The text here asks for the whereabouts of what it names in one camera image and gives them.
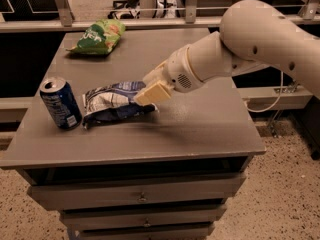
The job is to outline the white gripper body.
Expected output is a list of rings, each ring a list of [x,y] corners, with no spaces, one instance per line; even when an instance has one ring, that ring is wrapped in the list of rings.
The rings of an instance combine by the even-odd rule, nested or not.
[[[174,90],[181,93],[194,91],[204,85],[192,70],[188,57],[189,48],[189,45],[185,45],[173,52],[164,66],[163,75],[174,86]]]

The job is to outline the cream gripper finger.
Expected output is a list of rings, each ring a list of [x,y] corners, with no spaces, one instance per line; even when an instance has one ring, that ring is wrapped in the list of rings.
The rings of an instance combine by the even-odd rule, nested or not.
[[[166,78],[163,75],[165,65],[166,65],[166,61],[161,62],[158,66],[156,66],[153,70],[151,70],[147,75],[145,75],[142,81],[145,84],[154,84],[158,81],[165,81]]]
[[[163,102],[171,98],[172,91],[172,85],[166,81],[158,80],[140,90],[134,96],[134,101],[141,106]]]

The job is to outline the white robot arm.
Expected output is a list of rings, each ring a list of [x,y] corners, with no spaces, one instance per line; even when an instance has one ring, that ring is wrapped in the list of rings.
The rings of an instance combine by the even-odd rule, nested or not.
[[[271,66],[320,97],[320,39],[258,0],[242,0],[224,13],[217,31],[173,52],[143,78],[134,97],[142,106],[187,93],[219,77]]]

